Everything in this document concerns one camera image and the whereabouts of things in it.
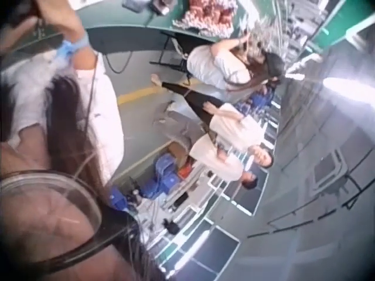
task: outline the finger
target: finger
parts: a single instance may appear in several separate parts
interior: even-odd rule
[[[25,19],[16,28],[7,28],[4,30],[4,35],[0,40],[0,54],[7,52],[23,35],[31,31],[36,23],[37,17],[33,16]]]

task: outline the black cap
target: black cap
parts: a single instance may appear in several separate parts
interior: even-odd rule
[[[280,77],[284,75],[285,63],[278,54],[262,52],[267,64],[268,75],[270,77]]]

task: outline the worker in white shirt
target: worker in white shirt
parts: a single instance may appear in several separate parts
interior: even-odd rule
[[[262,127],[250,115],[244,116],[233,105],[216,97],[204,95],[181,85],[162,82],[156,74],[151,81],[184,97],[195,114],[214,132],[241,152],[254,155],[254,162],[267,169],[274,157],[260,144],[264,139]]]
[[[154,126],[170,140],[183,146],[190,157],[209,167],[223,180],[240,180],[247,190],[257,186],[257,177],[244,171],[243,164],[234,154],[217,148],[210,135],[185,115],[159,108]]]
[[[247,55],[250,34],[195,47],[187,58],[187,70],[198,80],[220,90],[241,91],[278,80],[284,73],[279,55],[262,50],[258,57]]]

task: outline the eyeglasses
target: eyeglasses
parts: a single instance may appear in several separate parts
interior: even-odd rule
[[[75,205],[90,221],[94,235],[82,245],[45,261],[25,265],[35,275],[46,275],[67,269],[123,237],[139,237],[140,228],[129,213],[115,210],[96,199],[90,188],[78,179],[49,171],[32,170],[8,175],[1,181],[1,200],[7,196],[35,189],[48,189],[60,193]]]

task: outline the yellow stripe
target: yellow stripe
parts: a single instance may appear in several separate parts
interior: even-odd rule
[[[184,83],[187,83],[187,80],[180,82],[179,84],[182,86],[186,86],[184,85]],[[195,78],[190,79],[190,86],[196,85],[199,83],[200,81]],[[118,105],[125,104],[127,102],[135,101],[142,97],[147,97],[148,95],[151,95],[151,94],[160,94],[162,92],[164,92],[163,88],[158,87],[158,86],[151,86],[151,87],[143,88],[134,92],[130,92],[128,94],[119,95],[117,97],[117,104]]]

